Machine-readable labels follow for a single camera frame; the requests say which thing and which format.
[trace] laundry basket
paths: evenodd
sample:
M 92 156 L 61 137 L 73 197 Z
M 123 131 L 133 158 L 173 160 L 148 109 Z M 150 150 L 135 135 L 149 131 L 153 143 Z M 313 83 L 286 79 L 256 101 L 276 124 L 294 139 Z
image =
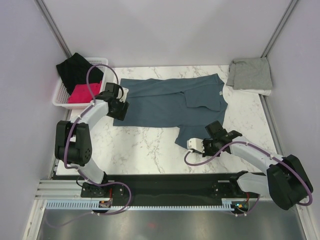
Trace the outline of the laundry basket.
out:
M 85 59 L 92 65 L 95 65 L 95 64 L 108 65 L 108 60 L 103 57 L 85 57 Z M 114 82 L 114 75 L 112 71 L 105 66 L 98 66 L 97 68 L 103 72 L 103 78 L 102 78 L 102 83 L 100 88 L 100 93 L 101 93 L 105 89 L 107 82 L 110 82 L 110 83 Z M 67 92 L 65 85 L 63 84 L 61 77 L 59 77 L 59 80 L 53 95 L 53 100 L 52 100 L 53 105 L 64 107 L 70 110 L 85 109 L 89 105 L 89 103 L 68 103 L 69 97 L 70 95 Z

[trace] red cloth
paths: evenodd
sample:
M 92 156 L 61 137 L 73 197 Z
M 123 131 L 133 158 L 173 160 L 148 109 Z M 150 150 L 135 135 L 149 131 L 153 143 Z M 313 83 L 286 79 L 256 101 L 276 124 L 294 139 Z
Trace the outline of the red cloth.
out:
M 94 95 L 100 93 L 102 81 L 100 83 L 90 83 L 90 88 Z M 68 104 L 85 104 L 90 103 L 92 97 L 90 95 L 87 84 L 78 84 L 75 86 L 71 96 L 68 99 Z

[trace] clothes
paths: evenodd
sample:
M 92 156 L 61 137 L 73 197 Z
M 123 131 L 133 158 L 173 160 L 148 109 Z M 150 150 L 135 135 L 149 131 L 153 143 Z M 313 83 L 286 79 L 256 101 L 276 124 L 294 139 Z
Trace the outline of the clothes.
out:
M 235 59 L 231 62 L 227 86 L 235 90 L 271 90 L 270 66 L 266 57 Z
M 271 90 L 261 90 L 261 89 L 241 89 L 243 92 L 253 93 L 253 94 L 261 94 L 264 96 L 270 96 Z
M 56 69 L 62 79 L 66 91 L 71 95 L 78 84 L 86 84 L 87 72 L 92 65 L 79 53 L 58 64 Z M 89 75 L 89 83 L 100 83 L 104 73 L 99 68 L 91 70 Z
M 90 88 L 94 95 L 100 93 L 102 81 L 100 83 L 90 83 Z M 68 104 L 83 104 L 90 103 L 92 96 L 89 92 L 87 84 L 78 84 L 75 86 L 71 96 L 68 99 Z
M 114 126 L 179 127 L 175 143 L 187 148 L 191 138 L 209 138 L 206 125 L 224 121 L 228 104 L 218 74 L 168 80 L 122 79 L 121 86 L 129 89 L 130 106 L 124 121 L 115 119 Z

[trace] marble tabletop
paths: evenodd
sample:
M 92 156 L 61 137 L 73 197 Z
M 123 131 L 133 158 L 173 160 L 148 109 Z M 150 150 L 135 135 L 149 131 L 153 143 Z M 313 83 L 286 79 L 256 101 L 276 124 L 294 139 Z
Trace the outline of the marble tabletop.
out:
M 218 73 L 226 82 L 227 65 L 213 66 L 166 66 L 115 68 L 119 78 L 127 79 L 170 79 L 193 78 Z M 236 130 L 250 141 L 276 152 L 266 116 L 256 93 L 233 90 L 224 86 L 223 96 L 228 103 L 223 127 L 229 132 Z M 72 116 L 80 113 L 73 110 Z M 107 174 L 195 174 L 195 173 L 236 173 L 242 170 L 260 172 L 243 159 L 223 152 L 220 157 L 202 166 L 187 166 L 184 156 L 187 150 L 176 145 L 179 129 L 113 126 L 113 119 L 103 117 L 91 131 L 92 157 Z M 191 163 L 206 158 L 192 153 Z M 64 168 L 59 161 L 57 175 L 77 175 L 74 170 Z

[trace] wall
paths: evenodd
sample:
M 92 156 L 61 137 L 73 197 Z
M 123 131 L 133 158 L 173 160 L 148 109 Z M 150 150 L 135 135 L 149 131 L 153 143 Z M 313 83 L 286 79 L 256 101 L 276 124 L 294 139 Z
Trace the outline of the wall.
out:
M 268 59 L 274 90 L 268 98 L 285 154 L 300 158 L 314 187 L 320 223 L 320 2 L 300 1 Z
M 71 52 L 153 67 L 260 57 L 290 0 L 44 2 Z
M 18 240 L 65 115 L 51 103 L 65 56 L 33 0 L 2 1 L 0 23 L 0 239 Z

